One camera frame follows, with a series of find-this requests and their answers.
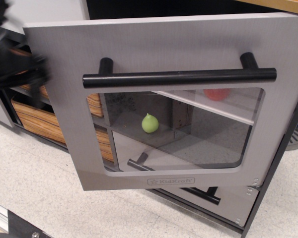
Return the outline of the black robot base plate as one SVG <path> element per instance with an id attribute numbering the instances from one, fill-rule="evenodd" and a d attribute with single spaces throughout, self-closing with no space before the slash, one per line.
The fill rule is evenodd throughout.
<path id="1" fill-rule="evenodd" d="M 50 235 L 8 210 L 8 234 L 0 238 L 51 238 Z"/>

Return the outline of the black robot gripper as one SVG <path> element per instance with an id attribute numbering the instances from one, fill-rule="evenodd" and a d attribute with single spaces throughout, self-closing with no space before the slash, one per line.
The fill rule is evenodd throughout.
<path id="1" fill-rule="evenodd" d="M 40 107 L 40 87 L 49 80 L 47 61 L 42 56 L 25 56 L 0 48 L 0 90 L 29 85 L 32 106 Z"/>

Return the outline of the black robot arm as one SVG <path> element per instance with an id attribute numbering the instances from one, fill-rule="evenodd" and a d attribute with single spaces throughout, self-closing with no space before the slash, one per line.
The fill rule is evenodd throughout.
<path id="1" fill-rule="evenodd" d="M 7 8 L 8 3 L 0 0 L 0 27 L 6 21 Z M 40 108 L 40 87 L 48 80 L 46 59 L 16 52 L 6 41 L 6 30 L 0 28 L 0 90 L 29 85 L 32 105 Z"/>

